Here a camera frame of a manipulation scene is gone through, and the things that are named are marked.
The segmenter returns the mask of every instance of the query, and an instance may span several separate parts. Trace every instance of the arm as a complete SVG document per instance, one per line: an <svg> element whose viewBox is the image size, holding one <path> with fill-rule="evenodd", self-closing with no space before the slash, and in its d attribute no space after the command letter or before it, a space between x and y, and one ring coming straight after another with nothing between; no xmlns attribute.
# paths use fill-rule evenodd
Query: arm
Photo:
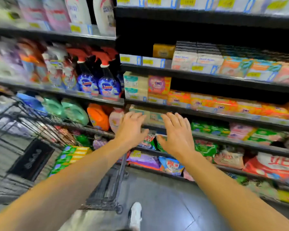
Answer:
<svg viewBox="0 0 289 231"><path fill-rule="evenodd" d="M127 113L114 140L34 186L0 213L0 231L57 231L80 208L114 163L137 146L145 116Z"/></svg>
<svg viewBox="0 0 289 231"><path fill-rule="evenodd" d="M250 190L217 169L194 149L188 120L178 113L162 116L167 141L158 136L163 149L182 163L198 186L239 231L289 230L289 220Z"/></svg>

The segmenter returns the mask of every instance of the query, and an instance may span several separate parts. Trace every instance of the right hand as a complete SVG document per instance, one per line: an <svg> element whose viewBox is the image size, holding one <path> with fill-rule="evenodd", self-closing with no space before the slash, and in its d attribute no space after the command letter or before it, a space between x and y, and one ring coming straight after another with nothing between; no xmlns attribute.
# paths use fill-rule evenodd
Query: right hand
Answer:
<svg viewBox="0 0 289 231"><path fill-rule="evenodd" d="M165 123L167 141L160 135L157 136L157 140L163 149L179 161L195 152L192 130L187 118L178 113L162 114L161 117Z"/></svg>

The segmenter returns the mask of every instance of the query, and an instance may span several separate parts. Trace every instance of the red detergent bag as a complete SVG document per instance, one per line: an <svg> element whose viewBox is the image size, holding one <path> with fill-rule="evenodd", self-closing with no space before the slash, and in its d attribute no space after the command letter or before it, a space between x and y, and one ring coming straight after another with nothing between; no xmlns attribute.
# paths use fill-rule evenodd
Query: red detergent bag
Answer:
<svg viewBox="0 0 289 231"><path fill-rule="evenodd" d="M289 158L259 152L250 159L243 171L263 175L272 179L284 179L289 177Z"/></svg>

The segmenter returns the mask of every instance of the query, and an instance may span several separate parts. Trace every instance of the left hand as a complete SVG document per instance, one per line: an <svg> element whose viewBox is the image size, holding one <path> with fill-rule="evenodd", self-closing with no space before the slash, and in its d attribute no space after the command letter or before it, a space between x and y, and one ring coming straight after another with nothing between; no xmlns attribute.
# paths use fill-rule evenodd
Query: left hand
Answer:
<svg viewBox="0 0 289 231"><path fill-rule="evenodd" d="M142 115L142 113L126 113L120 121L114 140L128 149L138 146L149 133L149 129L141 132L141 125L145 118L146 115Z"/></svg>

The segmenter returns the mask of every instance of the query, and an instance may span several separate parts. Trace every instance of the red spray nozzle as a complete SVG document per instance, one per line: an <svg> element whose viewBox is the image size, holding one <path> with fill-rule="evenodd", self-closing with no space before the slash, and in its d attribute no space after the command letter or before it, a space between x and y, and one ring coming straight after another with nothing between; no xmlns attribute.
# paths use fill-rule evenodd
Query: red spray nozzle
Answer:
<svg viewBox="0 0 289 231"><path fill-rule="evenodd" d="M85 53L85 51L81 49L67 48L66 50L69 54L77 56L79 62L85 62L86 58L89 56L88 54Z"/></svg>
<svg viewBox="0 0 289 231"><path fill-rule="evenodd" d="M111 61L111 58L109 57L108 53L92 51L92 55L95 55L96 59L98 59L98 58L101 59L101 61L102 61L101 67L109 66L109 62Z"/></svg>
<svg viewBox="0 0 289 231"><path fill-rule="evenodd" d="M112 60L115 60L116 59L116 55L118 55L119 53L113 49L113 48L109 48L109 47L101 47L102 50L104 50L106 53L109 54L109 57L112 59Z"/></svg>

